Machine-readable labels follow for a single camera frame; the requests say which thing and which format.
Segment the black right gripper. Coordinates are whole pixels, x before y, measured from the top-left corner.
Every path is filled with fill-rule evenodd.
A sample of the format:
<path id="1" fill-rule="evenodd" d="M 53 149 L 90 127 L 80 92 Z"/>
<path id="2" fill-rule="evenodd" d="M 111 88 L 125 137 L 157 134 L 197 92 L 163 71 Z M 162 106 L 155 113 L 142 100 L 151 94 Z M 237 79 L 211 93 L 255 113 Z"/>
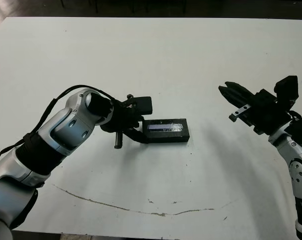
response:
<path id="1" fill-rule="evenodd" d="M 248 126 L 254 126 L 257 134 L 271 135 L 291 120 L 291 116 L 277 104 L 277 98 L 260 90 L 253 94 L 238 83 L 227 81 L 226 86 L 219 86 L 222 96 L 238 109 L 229 119 L 235 122 L 241 119 Z"/>

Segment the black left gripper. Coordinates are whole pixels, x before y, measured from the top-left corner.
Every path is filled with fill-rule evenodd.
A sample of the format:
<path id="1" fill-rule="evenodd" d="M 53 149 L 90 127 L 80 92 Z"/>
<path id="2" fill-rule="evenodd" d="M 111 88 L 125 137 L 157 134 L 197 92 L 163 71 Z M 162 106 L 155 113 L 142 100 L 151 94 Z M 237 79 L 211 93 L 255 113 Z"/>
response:
<path id="1" fill-rule="evenodd" d="M 121 149 L 123 146 L 123 135 L 131 140 L 148 144 L 147 136 L 137 130 L 139 122 L 143 121 L 144 97 L 133 97 L 129 94 L 126 101 L 120 102 L 113 100 L 113 112 L 110 121 L 102 124 L 100 128 L 107 133 L 116 133 L 115 149 Z"/>

